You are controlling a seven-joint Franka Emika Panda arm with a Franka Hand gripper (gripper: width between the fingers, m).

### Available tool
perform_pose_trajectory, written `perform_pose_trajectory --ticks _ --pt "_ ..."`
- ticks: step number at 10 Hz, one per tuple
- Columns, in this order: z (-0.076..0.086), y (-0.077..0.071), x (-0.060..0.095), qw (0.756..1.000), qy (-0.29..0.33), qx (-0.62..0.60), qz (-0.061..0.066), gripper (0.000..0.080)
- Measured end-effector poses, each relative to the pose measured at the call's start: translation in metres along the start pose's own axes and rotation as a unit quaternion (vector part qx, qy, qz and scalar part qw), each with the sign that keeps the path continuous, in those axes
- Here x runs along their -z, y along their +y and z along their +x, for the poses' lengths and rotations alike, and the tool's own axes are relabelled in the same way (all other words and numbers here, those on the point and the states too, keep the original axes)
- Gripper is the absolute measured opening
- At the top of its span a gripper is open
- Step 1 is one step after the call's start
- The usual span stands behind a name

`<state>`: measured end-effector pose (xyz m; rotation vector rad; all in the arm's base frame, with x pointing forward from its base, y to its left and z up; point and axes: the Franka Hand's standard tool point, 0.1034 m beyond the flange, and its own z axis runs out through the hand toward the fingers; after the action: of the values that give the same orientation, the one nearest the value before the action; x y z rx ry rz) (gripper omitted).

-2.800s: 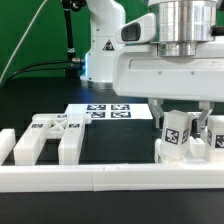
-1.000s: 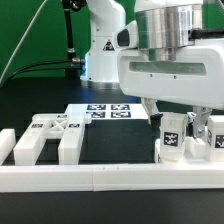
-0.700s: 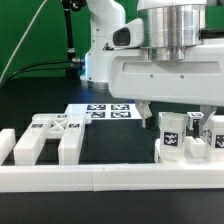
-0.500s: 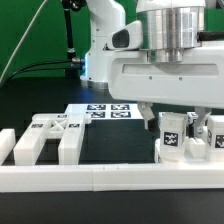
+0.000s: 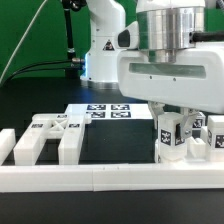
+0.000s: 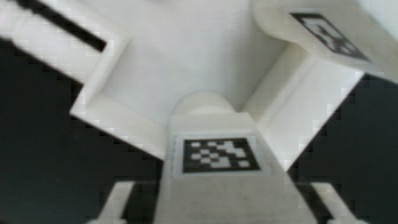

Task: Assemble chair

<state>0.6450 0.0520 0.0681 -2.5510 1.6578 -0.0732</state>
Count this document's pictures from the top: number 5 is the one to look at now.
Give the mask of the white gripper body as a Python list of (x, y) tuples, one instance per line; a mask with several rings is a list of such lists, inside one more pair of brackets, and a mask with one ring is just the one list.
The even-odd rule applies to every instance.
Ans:
[(224, 44), (197, 43), (175, 63), (150, 63), (146, 53), (118, 56), (118, 84), (126, 97), (224, 114)]

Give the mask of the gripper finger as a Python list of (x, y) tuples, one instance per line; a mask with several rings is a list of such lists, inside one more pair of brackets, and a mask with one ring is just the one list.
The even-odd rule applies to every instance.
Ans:
[(192, 136), (193, 123), (196, 121), (196, 118), (199, 114), (199, 111), (192, 108), (181, 108), (181, 122), (176, 126), (176, 134), (182, 139), (187, 139)]
[(158, 128), (158, 117), (164, 113), (164, 104), (158, 102), (148, 102), (148, 108), (154, 120), (154, 128)]

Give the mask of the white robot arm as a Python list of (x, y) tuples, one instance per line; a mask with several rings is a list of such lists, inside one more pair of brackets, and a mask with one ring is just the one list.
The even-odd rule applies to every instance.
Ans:
[(86, 0), (91, 48), (82, 83), (145, 100), (154, 117), (182, 109), (181, 136), (199, 110), (224, 114), (224, 33), (204, 30), (206, 0), (138, 0), (125, 24), (115, 0)]

